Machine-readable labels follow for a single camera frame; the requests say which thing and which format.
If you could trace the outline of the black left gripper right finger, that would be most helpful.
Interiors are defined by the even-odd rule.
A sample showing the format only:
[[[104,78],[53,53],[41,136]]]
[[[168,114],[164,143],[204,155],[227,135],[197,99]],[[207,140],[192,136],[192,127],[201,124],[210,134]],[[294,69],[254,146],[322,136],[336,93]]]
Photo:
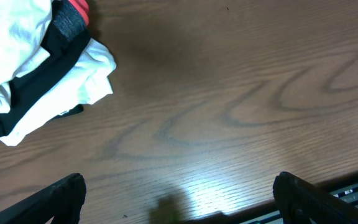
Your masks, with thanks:
[[[358,224],[358,208],[289,172],[276,176],[273,197],[284,224]]]

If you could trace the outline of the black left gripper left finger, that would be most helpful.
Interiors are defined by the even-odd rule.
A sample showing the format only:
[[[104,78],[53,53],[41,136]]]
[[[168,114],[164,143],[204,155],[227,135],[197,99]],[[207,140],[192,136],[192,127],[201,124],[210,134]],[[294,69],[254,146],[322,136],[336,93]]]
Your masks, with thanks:
[[[1,211],[0,224],[77,224],[85,197],[85,180],[73,173]]]

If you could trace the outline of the white Puma t-shirt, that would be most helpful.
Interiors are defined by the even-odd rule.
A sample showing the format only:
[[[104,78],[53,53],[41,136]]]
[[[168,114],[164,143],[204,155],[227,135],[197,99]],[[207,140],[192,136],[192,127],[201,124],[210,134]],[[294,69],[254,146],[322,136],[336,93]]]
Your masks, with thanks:
[[[49,58],[40,45],[51,20],[50,0],[0,0],[0,113],[11,109],[9,81]]]

